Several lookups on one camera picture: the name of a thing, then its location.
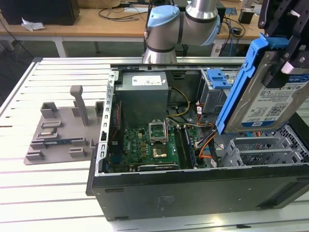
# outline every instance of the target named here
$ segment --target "desk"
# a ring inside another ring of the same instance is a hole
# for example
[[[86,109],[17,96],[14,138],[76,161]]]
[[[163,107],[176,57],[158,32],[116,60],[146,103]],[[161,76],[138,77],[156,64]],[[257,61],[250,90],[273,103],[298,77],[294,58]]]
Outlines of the desk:
[[[181,58],[191,64],[240,65],[243,58]],[[0,231],[1,232],[244,232],[309,230],[309,193],[284,209],[125,220],[108,223],[95,197],[85,194],[89,161],[26,166],[29,143],[43,102],[72,107],[72,83],[83,85],[86,106],[103,100],[106,64],[141,64],[141,58],[44,58],[33,62],[0,107]]]
[[[240,9],[241,3],[222,1],[226,7],[236,7]],[[134,13],[121,12],[111,13],[110,17],[121,17]],[[146,19],[146,13],[140,16]],[[238,15],[230,16],[237,20]],[[258,16],[253,16],[250,25],[244,25],[246,34],[240,39],[239,43],[249,44],[253,39],[258,38],[257,28]],[[66,50],[62,44],[63,41],[88,41],[88,42],[143,42],[145,21],[140,18],[138,21],[114,22],[99,17],[96,9],[80,9],[80,14],[73,26],[45,25],[46,29],[38,31],[28,31],[20,25],[6,25],[7,29],[21,41],[53,41],[56,44],[60,57],[67,57]],[[223,24],[220,34],[214,41],[211,56],[219,56],[220,49],[228,38],[228,27]],[[7,41],[12,41],[12,37],[0,25],[0,41],[6,42],[6,45],[13,49]]]

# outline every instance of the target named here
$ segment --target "slotted metal work surface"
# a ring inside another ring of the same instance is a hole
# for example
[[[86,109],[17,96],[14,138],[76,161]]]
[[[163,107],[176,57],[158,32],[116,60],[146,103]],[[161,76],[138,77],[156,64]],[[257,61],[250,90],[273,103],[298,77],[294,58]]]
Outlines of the slotted metal work surface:
[[[0,231],[238,231],[309,230],[309,194],[281,210],[109,223],[95,197],[85,194],[89,161],[26,166],[29,142],[42,103],[73,106],[71,85],[83,85],[86,106],[103,100],[110,64],[139,64],[140,58],[45,58],[25,72],[0,108]],[[243,59],[182,58],[182,62],[241,64]]]

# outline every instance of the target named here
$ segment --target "lab floor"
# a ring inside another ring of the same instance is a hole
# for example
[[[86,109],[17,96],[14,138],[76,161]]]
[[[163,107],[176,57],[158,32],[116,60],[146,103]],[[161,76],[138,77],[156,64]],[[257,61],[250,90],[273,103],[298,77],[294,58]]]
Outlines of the lab floor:
[[[24,49],[20,49],[17,42],[13,42],[13,45],[15,46],[13,52],[5,50],[0,53],[0,105],[2,105],[32,61],[29,54]],[[64,42],[64,46],[69,57],[140,57],[143,53],[143,43],[99,42],[100,53],[95,52],[94,42]],[[25,41],[24,47],[34,57],[58,57],[53,42]],[[187,56],[207,57],[210,56],[211,49],[212,45],[190,45]],[[181,46],[177,47],[176,50],[182,50]]]

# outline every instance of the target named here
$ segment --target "motherboard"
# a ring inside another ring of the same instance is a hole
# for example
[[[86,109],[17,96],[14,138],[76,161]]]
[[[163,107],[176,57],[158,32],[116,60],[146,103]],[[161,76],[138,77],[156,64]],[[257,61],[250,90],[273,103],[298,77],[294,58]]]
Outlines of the motherboard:
[[[123,151],[113,153],[110,157],[110,166],[113,171],[177,170],[183,167],[183,159],[189,160],[190,168],[192,168],[190,158],[183,156],[190,152],[194,154],[192,145],[197,141],[196,129],[185,128],[185,138],[182,138],[180,129],[161,124],[149,128],[125,129]]]

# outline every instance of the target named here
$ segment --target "wooden table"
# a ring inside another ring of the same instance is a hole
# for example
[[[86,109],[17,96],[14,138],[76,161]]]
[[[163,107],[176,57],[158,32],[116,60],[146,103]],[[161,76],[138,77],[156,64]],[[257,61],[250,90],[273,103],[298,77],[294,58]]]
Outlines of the wooden table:
[[[240,3],[222,1],[226,7],[235,7],[240,9]],[[111,13],[109,17],[121,17],[134,13],[120,12]],[[67,57],[66,50],[63,46],[63,41],[93,41],[93,42],[142,42],[145,28],[145,19],[147,13],[135,16],[139,18],[137,21],[130,22],[115,22],[98,15],[96,9],[80,9],[80,14],[73,26],[60,25],[45,25],[45,29],[38,31],[28,31],[20,25],[6,25],[7,29],[21,41],[53,41],[56,44],[60,57]],[[229,16],[234,20],[238,20],[238,15]],[[249,25],[244,25],[246,28],[245,35],[241,38],[239,43],[249,44],[251,40],[258,38],[259,32],[263,32],[257,28],[258,16],[253,16],[252,22]],[[218,34],[214,41],[211,56],[219,56],[222,45],[228,38],[228,27],[226,24],[222,25],[220,34]],[[0,25],[0,41],[5,43],[7,47],[13,49],[11,45],[12,37]],[[95,43],[96,51],[98,52],[98,44]]]

